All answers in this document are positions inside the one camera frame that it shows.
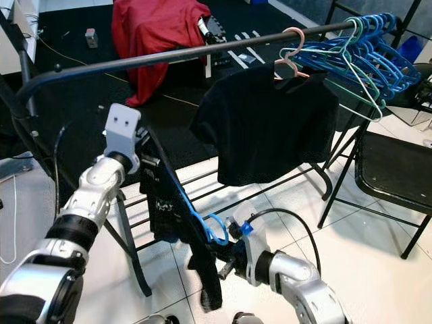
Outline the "plain black collared shirt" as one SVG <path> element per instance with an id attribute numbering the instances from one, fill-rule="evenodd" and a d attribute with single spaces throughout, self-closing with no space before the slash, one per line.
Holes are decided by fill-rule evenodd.
<path id="1" fill-rule="evenodd" d="M 228 186 L 274 182 L 305 163 L 324 163 L 339 98 L 327 72 L 278 80 L 274 63 L 220 78 L 205 93 L 189 130 L 218 153 L 218 181 Z"/>

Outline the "black metal clothes rack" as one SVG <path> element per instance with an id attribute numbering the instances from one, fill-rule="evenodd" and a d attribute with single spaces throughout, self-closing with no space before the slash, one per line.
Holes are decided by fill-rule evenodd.
<path id="1" fill-rule="evenodd" d="M 334 26 L 338 24 L 330 24 L 330 22 L 333 20 L 333 14 L 336 9 L 340 9 L 346 13 L 349 13 L 351 16 L 369 16 L 355 8 L 352 8 L 349 5 L 346 5 L 344 1 L 345 0 L 330 0 L 330 7 L 326 17 L 326 22 L 328 24 L 308 27 L 306 30 L 303 30 L 305 31 L 305 35 L 324 35 L 325 32 L 328 33 L 337 31 L 338 29 Z M 412 21 L 414 14 L 417 12 L 422 2 L 423 0 L 412 0 L 410 8 L 408 8 L 404 18 L 394 16 L 394 22 L 392 22 L 392 26 L 390 27 L 391 30 L 387 30 L 385 32 L 385 34 L 389 33 L 394 36 L 394 39 L 391 42 L 392 46 L 398 46 L 402 35 L 409 31 L 408 27 L 410 27 L 410 22 Z M 410 31 L 410 33 L 421 36 L 422 38 L 426 37 L 422 33 L 417 33 L 415 31 Z M 212 55 L 213 53 L 228 52 L 230 50 L 240 49 L 240 47 L 263 45 L 265 43 L 271 43 L 271 41 L 287 41 L 290 40 L 291 37 L 281 34 L 259 35 L 250 39 L 240 38 L 240 40 L 226 41 L 226 43 L 217 43 L 202 47 L 188 47 L 188 49 L 176 49 L 162 53 L 149 53 L 148 55 L 117 59 L 117 61 L 84 65 L 84 67 L 71 67 L 65 70 L 59 69 L 51 73 L 39 74 L 36 76 L 33 76 L 33 74 L 30 73 L 30 69 L 33 68 L 33 61 L 31 61 L 30 56 L 26 52 L 25 46 L 27 43 L 24 38 L 22 38 L 21 46 L 13 44 L 13 47 L 15 47 L 16 50 L 20 50 L 18 55 L 20 56 L 20 65 L 22 69 L 22 90 L 10 94 L 4 94 L 5 92 L 1 90 L 1 98 L 5 100 L 9 106 L 8 109 L 10 114 L 12 114 L 11 124 L 15 130 L 16 136 L 18 136 L 18 138 L 22 143 L 24 143 L 29 151 L 32 153 L 38 153 L 35 155 L 35 159 L 40 161 L 40 163 L 43 164 L 43 167 L 45 167 L 49 163 L 58 163 L 56 153 L 49 152 L 53 152 L 53 149 L 55 148 L 47 148 L 47 143 L 43 141 L 44 136 L 40 138 L 41 135 L 39 135 L 38 128 L 34 127 L 33 120 L 34 118 L 37 118 L 37 116 L 33 103 L 31 101 L 28 101 L 24 104 L 22 103 L 25 99 L 30 100 L 33 98 L 33 96 L 36 95 L 36 92 L 47 84 L 73 80 L 74 78 L 81 78 L 98 73 L 111 73 L 120 70 L 149 67 L 150 65 L 157 65 L 161 63 L 179 63 L 181 61 L 189 61 L 189 59 L 200 58 L 201 56 L 205 55 Z M 425 230 L 430 220 L 432 220 L 432 218 L 430 218 L 432 216 L 426 216 L 426 218 L 423 219 L 423 224 L 413 224 L 411 222 L 404 222 L 398 218 L 392 218 L 388 214 L 380 215 L 418 228 L 417 232 L 413 235 L 412 240 L 407 245 L 405 251 L 400 255 L 402 259 L 407 259 L 407 257 L 410 256 L 410 251 L 416 246 L 416 242 L 419 240 L 423 230 Z M 141 263 L 138 258 L 139 249 L 138 247 L 134 246 L 132 237 L 129 237 L 129 242 L 126 242 L 124 240 L 124 236 L 119 235 L 117 230 L 114 229 L 110 224 L 106 226 L 108 227 L 108 230 L 110 230 L 109 232 L 112 234 L 112 237 L 115 238 L 117 243 L 120 244 L 121 249 L 123 249 L 124 253 L 126 253 L 127 257 L 129 257 L 130 262 L 132 262 L 132 272 L 135 275 L 136 283 L 138 283 L 140 290 L 145 296 L 152 296 L 151 287 L 149 287 L 146 278 L 143 275 Z"/>

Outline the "black printed shirt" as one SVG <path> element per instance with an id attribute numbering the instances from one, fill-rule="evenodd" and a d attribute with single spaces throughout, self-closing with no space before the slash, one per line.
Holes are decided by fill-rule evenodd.
<path id="1" fill-rule="evenodd" d="M 147 197 L 145 191 L 141 191 L 141 193 Z M 192 251 L 189 269 L 197 272 L 202 284 L 200 304 L 205 311 L 216 311 L 222 307 L 223 298 L 211 244 L 188 244 L 188 246 Z"/>

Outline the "small grey box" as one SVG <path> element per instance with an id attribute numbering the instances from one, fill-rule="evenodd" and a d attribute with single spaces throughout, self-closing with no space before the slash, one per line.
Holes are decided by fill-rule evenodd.
<path id="1" fill-rule="evenodd" d="M 86 40 L 89 49 L 98 49 L 99 38 L 95 28 L 87 28 L 86 31 L 84 31 L 84 40 Z"/>

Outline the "light green plastic hanger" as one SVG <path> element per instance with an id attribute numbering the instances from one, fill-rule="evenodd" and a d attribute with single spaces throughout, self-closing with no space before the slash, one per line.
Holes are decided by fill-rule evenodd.
<path id="1" fill-rule="evenodd" d="M 315 70 L 324 70 L 321 69 L 321 51 L 332 49 L 332 47 L 346 47 L 349 54 L 354 56 L 354 62 L 357 62 L 359 58 L 365 59 L 365 61 L 369 64 L 367 67 L 363 67 L 364 71 L 367 71 L 367 74 L 375 80 L 376 85 L 379 87 L 381 99 L 381 90 L 389 90 L 389 84 L 386 83 L 385 77 L 383 77 L 383 73 L 379 71 L 379 68 L 374 67 L 367 59 L 367 53 L 359 52 L 354 53 L 351 52 L 352 49 L 357 49 L 358 43 L 364 43 L 365 35 L 367 35 L 367 22 L 365 21 L 365 17 L 363 18 L 348 18 L 346 19 L 349 24 L 352 25 L 351 34 L 348 36 L 340 35 L 337 38 L 325 40 L 325 41 L 312 41 L 311 43 L 304 43 L 303 49 L 300 50 L 299 53 L 292 56 L 290 59 L 296 65 L 302 65 L 304 68 L 312 68 Z M 287 55 L 290 51 L 293 51 L 290 47 L 284 47 L 280 50 L 279 55 Z"/>

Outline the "black equipment stack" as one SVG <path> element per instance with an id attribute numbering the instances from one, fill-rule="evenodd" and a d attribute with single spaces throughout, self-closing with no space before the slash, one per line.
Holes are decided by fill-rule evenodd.
<path id="1" fill-rule="evenodd" d="M 414 85 L 412 96 L 408 97 L 408 108 L 427 112 L 432 121 L 432 63 L 414 65 L 421 73 L 421 80 Z"/>

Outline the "black and white machine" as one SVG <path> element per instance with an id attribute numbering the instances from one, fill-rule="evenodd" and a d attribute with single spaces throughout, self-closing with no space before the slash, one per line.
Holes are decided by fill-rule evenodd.
<path id="1" fill-rule="evenodd" d="M 225 30 L 213 16 L 198 19 L 198 28 L 207 45 L 226 43 Z M 205 65 L 205 77 L 213 77 L 216 69 L 228 68 L 232 60 L 225 53 L 208 53 Z"/>

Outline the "white low cabinet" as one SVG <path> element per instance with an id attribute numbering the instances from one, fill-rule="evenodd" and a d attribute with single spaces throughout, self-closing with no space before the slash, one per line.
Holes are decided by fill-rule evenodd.
<path id="1" fill-rule="evenodd" d="M 24 34 L 27 52 L 35 60 L 35 46 L 38 40 L 41 0 L 0 0 L 4 18 L 11 18 Z"/>

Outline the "red cloth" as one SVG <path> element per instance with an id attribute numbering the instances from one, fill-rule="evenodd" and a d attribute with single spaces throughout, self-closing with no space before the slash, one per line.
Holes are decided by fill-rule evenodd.
<path id="1" fill-rule="evenodd" d="M 112 42 L 122 59 L 201 47 L 198 21 L 211 15 L 198 0 L 113 0 Z"/>

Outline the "pink plastic hanger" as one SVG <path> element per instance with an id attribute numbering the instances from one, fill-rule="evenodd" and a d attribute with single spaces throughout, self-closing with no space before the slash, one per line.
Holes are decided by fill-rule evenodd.
<path id="1" fill-rule="evenodd" d="M 283 33 L 296 33 L 299 36 L 300 41 L 296 45 L 296 48 L 293 51 L 290 51 L 289 53 L 281 53 L 281 55 L 279 55 L 279 59 L 273 62 L 274 67 L 280 63 L 283 63 L 291 67 L 291 70 L 293 71 L 293 76 L 292 76 L 293 78 L 297 78 L 297 77 L 309 78 L 310 76 L 306 73 L 302 73 L 302 71 L 300 71 L 300 69 L 298 68 L 298 65 L 296 65 L 296 63 L 294 63 L 290 59 L 292 56 L 296 55 L 297 53 L 300 52 L 300 50 L 303 49 L 304 41 L 305 41 L 305 33 L 300 28 L 297 27 L 285 28 L 285 30 L 283 30 Z"/>

